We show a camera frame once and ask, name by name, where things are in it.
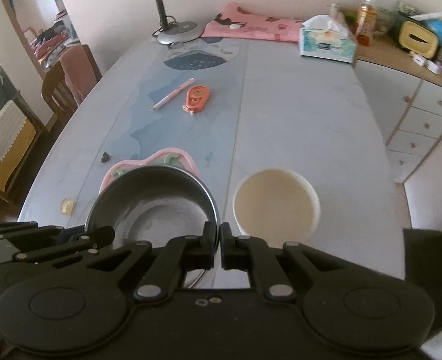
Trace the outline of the pink steel bowl with handle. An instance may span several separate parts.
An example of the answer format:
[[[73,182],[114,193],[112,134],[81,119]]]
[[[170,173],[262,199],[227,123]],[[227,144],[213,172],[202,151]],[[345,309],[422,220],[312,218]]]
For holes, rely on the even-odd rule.
[[[175,237],[201,236],[207,222],[214,225],[216,249],[220,218],[211,192],[188,152],[165,148],[107,171],[85,229],[113,228],[114,248],[140,241],[158,248]]]

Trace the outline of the cream ceramic bowl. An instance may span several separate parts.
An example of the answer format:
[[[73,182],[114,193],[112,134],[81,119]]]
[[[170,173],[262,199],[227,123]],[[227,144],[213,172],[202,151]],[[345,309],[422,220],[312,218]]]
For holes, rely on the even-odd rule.
[[[298,173],[279,168],[245,177],[236,187],[232,210],[242,235],[276,248],[309,238],[321,216],[313,186]]]

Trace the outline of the yellow table corner pad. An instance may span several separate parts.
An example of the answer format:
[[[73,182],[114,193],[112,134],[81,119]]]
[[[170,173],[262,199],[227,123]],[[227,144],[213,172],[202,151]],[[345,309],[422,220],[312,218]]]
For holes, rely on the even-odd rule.
[[[71,215],[75,208],[75,200],[71,198],[65,198],[61,202],[61,213],[63,215]]]

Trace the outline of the sofa with white cover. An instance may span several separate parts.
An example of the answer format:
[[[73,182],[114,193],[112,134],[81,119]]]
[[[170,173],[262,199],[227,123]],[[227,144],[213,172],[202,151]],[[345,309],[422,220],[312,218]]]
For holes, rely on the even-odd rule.
[[[44,125],[0,67],[0,200],[11,202],[17,175],[43,131]]]

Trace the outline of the small dark clip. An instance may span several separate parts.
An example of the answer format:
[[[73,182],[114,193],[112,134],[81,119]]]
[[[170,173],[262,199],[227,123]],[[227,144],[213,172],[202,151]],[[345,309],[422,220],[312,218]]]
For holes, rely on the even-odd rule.
[[[106,162],[108,162],[110,159],[110,155],[108,153],[103,153],[101,156],[101,162],[104,164]]]

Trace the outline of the orange correction tape dispenser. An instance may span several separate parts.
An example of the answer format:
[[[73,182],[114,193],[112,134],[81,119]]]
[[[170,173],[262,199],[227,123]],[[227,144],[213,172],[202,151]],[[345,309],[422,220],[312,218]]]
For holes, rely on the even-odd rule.
[[[203,110],[210,98],[209,88],[203,85],[195,85],[189,88],[186,94],[186,101],[183,110],[190,115],[199,113]]]

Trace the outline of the pink pen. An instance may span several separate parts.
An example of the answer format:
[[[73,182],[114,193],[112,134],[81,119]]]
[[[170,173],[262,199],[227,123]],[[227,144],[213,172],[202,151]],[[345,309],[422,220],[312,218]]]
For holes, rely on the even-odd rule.
[[[157,102],[153,107],[152,110],[156,111],[163,107],[167,102],[171,101],[173,98],[178,96],[181,92],[183,92],[186,88],[191,86],[195,82],[194,78],[190,78],[189,80],[185,81],[182,85],[180,85],[178,88],[167,94],[165,97],[163,97],[162,100]]]

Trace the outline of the wooden chair with pink cloth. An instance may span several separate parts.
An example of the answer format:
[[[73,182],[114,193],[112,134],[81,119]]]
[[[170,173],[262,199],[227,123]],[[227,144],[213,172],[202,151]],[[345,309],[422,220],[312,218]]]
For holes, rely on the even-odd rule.
[[[90,47],[72,46],[45,73],[41,95],[56,118],[67,125],[102,77]]]

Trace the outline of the wooden chair dark seat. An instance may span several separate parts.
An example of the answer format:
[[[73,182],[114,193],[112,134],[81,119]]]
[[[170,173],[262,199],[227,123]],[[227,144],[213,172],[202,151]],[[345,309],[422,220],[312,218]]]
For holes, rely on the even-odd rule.
[[[428,334],[442,331],[442,231],[405,228],[406,280],[422,288],[435,307],[435,318]]]

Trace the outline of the grey desk lamp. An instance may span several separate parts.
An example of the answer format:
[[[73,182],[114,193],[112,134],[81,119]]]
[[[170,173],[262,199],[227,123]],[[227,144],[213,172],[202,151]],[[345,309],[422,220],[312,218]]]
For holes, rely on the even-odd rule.
[[[200,23],[179,18],[178,10],[172,10],[174,2],[180,0],[155,0],[159,24],[152,35],[159,44],[168,47],[195,41],[205,31]]]

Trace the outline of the white drawer cabinet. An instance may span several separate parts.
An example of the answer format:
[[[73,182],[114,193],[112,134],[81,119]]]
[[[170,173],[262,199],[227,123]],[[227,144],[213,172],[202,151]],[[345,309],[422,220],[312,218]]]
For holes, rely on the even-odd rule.
[[[359,46],[353,69],[380,128],[392,178],[403,183],[442,139],[442,73],[417,64],[389,38]]]

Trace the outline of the tissue box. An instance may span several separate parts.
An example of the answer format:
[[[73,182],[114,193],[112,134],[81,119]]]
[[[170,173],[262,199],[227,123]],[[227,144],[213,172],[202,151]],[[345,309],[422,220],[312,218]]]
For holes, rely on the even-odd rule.
[[[301,24],[301,57],[352,63],[357,42],[350,31],[329,15],[317,15]]]

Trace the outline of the pink patterned cloth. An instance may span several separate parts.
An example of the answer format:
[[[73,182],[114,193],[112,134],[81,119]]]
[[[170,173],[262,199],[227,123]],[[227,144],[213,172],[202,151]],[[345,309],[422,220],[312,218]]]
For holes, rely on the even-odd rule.
[[[231,2],[206,25],[202,37],[298,43],[300,30],[300,20],[256,15]]]

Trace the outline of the glass bottle with orange liquid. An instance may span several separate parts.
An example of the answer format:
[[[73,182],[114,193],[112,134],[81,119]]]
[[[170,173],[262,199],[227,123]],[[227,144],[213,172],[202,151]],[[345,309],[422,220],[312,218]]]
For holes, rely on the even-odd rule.
[[[377,11],[374,6],[375,0],[362,0],[358,9],[357,22],[355,25],[355,38],[358,44],[369,47],[374,37]]]

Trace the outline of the white charger on cabinet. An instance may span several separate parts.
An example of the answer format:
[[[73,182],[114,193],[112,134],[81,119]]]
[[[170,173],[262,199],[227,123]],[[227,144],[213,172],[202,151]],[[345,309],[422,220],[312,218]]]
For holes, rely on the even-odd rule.
[[[439,75],[439,74],[441,73],[441,68],[440,68],[436,63],[434,63],[434,62],[431,61],[431,60],[428,60],[428,61],[425,63],[425,66],[426,66],[426,68],[429,69],[429,71],[432,72],[433,74]]]

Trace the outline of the yellow tissue holder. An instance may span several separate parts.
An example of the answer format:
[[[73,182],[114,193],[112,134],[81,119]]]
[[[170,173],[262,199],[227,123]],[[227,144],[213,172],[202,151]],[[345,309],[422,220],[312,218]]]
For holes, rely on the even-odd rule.
[[[437,52],[438,37],[429,29],[412,21],[405,21],[400,28],[398,43],[403,49],[431,59]]]

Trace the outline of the blue globe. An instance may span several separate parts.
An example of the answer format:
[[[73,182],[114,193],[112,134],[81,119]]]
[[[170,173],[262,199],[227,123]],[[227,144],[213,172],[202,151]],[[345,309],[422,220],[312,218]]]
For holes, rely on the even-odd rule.
[[[423,22],[423,25],[433,32],[438,40],[442,42],[442,19],[429,19]]]

